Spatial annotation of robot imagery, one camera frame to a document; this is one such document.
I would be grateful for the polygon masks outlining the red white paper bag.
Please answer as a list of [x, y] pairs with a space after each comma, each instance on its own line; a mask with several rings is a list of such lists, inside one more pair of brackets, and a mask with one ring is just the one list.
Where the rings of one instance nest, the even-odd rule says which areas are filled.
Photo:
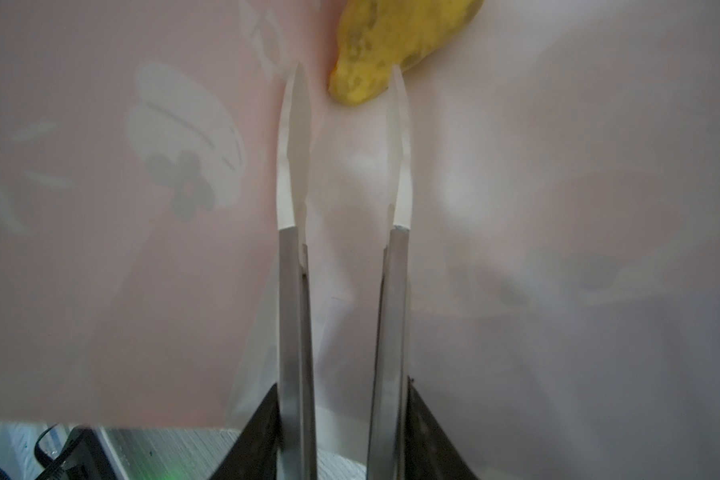
[[[311, 107], [317, 442], [367, 457], [388, 97], [339, 1], [0, 1], [0, 420], [240, 428]], [[488, 1], [404, 77], [409, 371], [484, 478], [720, 479], [720, 1]]]

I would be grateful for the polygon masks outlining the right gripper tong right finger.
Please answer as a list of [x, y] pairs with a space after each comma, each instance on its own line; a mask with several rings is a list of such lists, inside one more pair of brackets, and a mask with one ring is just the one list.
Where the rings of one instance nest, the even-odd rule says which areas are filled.
[[401, 68], [388, 82], [388, 241], [384, 249], [373, 395], [366, 462], [368, 479], [401, 479], [407, 401], [410, 320], [409, 240], [413, 213], [411, 118]]

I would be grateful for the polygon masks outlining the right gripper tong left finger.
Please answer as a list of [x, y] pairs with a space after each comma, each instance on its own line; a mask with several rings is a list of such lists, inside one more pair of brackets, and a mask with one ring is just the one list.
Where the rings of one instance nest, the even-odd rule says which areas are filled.
[[317, 447], [307, 247], [311, 106], [304, 67], [286, 82], [276, 149], [278, 402], [281, 477], [316, 479]]

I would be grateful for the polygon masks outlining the yellow fake croissant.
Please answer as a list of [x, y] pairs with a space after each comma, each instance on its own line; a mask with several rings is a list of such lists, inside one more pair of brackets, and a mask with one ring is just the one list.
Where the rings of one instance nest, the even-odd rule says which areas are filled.
[[481, 1], [349, 1], [336, 29], [337, 56], [328, 77], [330, 97], [357, 106], [388, 88], [392, 70], [405, 72], [462, 31]]

